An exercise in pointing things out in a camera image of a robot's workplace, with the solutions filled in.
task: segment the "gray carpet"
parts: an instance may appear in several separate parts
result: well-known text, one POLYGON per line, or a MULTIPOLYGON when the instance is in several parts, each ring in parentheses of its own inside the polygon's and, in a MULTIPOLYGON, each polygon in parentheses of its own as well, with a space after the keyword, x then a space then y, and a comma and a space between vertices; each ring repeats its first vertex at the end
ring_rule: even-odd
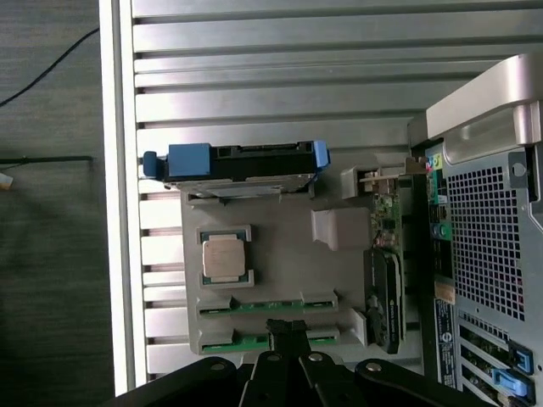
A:
MULTIPOLYGON (((98 26, 94 0, 4 0, 2 8, 0 99, 98 26)), ((2 405, 113 396, 101 97, 96 35, 0 109, 0 158, 95 158, 5 170, 14 184, 0 192, 2 405)))

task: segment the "floor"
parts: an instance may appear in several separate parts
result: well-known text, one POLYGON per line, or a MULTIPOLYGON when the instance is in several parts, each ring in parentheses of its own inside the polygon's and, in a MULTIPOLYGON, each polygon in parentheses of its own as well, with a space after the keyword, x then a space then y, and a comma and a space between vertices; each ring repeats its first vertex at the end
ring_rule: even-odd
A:
MULTIPOLYGON (((0 100, 98 26, 96 0, 3 0, 0 100)), ((0 192, 0 394, 6 405, 113 397, 98 35, 0 108, 0 158, 88 154, 93 164, 5 170, 0 192)))

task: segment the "ventilation grille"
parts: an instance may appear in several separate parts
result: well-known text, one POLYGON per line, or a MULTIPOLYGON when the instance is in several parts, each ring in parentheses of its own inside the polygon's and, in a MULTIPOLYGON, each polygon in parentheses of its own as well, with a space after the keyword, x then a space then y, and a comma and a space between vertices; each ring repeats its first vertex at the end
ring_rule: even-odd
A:
POLYGON ((501 167, 447 181, 458 295, 524 321, 516 191, 501 167))
POLYGON ((494 335, 495 337, 501 339, 503 342, 509 341, 509 334, 497 326, 494 326, 464 311, 459 311, 458 316, 476 327, 481 328, 483 331, 488 332, 490 335, 494 335))

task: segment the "metal grille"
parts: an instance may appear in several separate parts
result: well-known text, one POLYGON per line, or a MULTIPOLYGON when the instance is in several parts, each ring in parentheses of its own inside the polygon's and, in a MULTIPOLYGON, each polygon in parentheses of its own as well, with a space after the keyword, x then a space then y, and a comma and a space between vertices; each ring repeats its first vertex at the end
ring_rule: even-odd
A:
POLYGON ((524 321, 516 191, 501 167, 447 179, 457 293, 524 321))
POLYGON ((509 334, 507 332, 505 332, 501 328, 498 328, 497 326, 490 324, 489 322, 483 321, 480 318, 470 315, 464 311, 459 311, 458 316, 462 318, 463 320, 475 325, 476 327, 481 328, 482 330, 488 332, 490 335, 493 335, 501 339, 504 342, 509 341, 509 334))

